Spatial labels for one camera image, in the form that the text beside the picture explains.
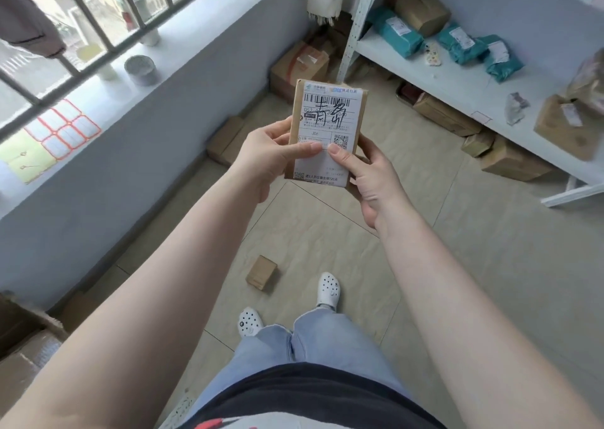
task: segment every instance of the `white shoe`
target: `white shoe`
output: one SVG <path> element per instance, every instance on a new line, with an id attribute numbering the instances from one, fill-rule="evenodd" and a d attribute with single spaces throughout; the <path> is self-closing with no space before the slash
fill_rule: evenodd
<path id="1" fill-rule="evenodd" d="M 241 311 L 237 327 L 239 329 L 239 335 L 243 338 L 245 336 L 256 335 L 260 329 L 264 327 L 264 323 L 262 322 L 258 311 L 248 306 L 245 310 Z"/>
<path id="2" fill-rule="evenodd" d="M 340 287 L 338 280 L 329 272 L 321 273 L 316 305 L 329 305 L 334 311 L 338 306 Z"/>

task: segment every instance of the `window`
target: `window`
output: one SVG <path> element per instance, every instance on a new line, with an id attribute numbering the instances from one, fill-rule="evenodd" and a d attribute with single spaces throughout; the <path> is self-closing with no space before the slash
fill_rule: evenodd
<path id="1" fill-rule="evenodd" d="M 33 0 L 66 52 L 45 59 L 0 42 L 0 141 L 40 115 L 191 0 Z"/>

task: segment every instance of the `person's left hand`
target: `person's left hand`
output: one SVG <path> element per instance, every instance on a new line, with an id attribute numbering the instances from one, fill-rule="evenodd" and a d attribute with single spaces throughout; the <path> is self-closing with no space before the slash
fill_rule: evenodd
<path id="1" fill-rule="evenodd" d="M 243 143 L 231 170 L 253 180 L 259 189 L 259 202 L 268 198 L 271 183 L 285 171 L 291 160 L 312 157 L 321 152 L 321 143 L 289 144 L 292 117 L 251 132 Z"/>

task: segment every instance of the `tile floor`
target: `tile floor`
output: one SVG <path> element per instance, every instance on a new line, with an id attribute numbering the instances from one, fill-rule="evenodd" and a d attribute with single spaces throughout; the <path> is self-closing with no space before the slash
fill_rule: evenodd
<path id="1" fill-rule="evenodd" d="M 549 210 L 539 197 L 560 191 L 563 176 L 522 183 L 483 173 L 459 150 L 460 138 L 396 99 L 396 81 L 369 72 L 350 83 L 369 89 L 363 131 L 392 159 L 419 211 L 495 303 L 604 416 L 603 197 Z M 290 110 L 268 95 L 248 120 L 260 126 Z M 109 296 L 224 172 L 206 160 L 91 295 L 98 301 Z M 245 283 L 258 254 L 280 267 L 270 295 Z M 358 204 L 343 189 L 283 179 L 254 213 L 163 417 L 185 393 L 199 395 L 228 362 L 239 341 L 242 308 L 256 307 L 265 323 L 291 327 L 314 305 L 324 270 L 342 282 L 341 310 L 381 345 L 416 399 L 450 428 L 463 428 Z"/>

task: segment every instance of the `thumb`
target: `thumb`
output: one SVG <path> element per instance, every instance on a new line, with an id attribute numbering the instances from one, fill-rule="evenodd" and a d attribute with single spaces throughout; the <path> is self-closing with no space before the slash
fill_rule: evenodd
<path id="1" fill-rule="evenodd" d="M 362 171 L 367 166 L 365 162 L 358 159 L 347 150 L 342 149 L 337 144 L 331 143 L 327 147 L 327 152 L 329 152 L 329 155 L 332 157 L 332 159 L 334 159 L 344 168 L 348 168 L 348 170 L 355 176 L 360 176 Z"/>
<path id="2" fill-rule="evenodd" d="M 322 144 L 317 142 L 296 143 L 280 146 L 281 154 L 283 154 L 287 160 L 306 159 L 308 157 L 313 157 L 313 155 L 317 155 L 319 152 L 321 152 L 322 149 Z"/>

